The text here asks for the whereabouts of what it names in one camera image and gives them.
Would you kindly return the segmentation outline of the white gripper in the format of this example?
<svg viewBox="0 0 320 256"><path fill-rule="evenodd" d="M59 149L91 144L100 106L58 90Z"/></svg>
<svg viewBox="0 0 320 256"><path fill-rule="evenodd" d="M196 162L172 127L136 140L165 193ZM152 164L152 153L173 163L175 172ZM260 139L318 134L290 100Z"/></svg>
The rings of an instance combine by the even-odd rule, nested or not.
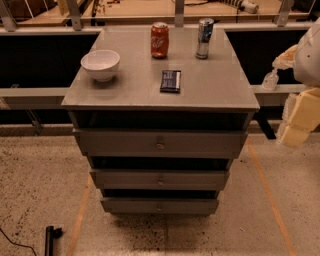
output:
<svg viewBox="0 0 320 256"><path fill-rule="evenodd" d="M272 67L286 70L295 63L297 45L275 58ZM279 143L291 148L303 144L310 133L320 125L320 88L290 93L284 106L279 126Z"/></svg>

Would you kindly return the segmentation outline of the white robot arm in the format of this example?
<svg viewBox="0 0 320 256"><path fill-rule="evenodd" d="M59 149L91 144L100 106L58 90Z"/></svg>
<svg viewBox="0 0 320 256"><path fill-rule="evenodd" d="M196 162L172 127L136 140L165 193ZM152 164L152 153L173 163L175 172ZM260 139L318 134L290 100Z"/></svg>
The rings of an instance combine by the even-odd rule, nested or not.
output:
<svg viewBox="0 0 320 256"><path fill-rule="evenodd" d="M289 116L279 130L279 143L295 148L320 124L320 18L296 45L275 58L272 67L292 68L295 80L307 86L287 99Z"/></svg>

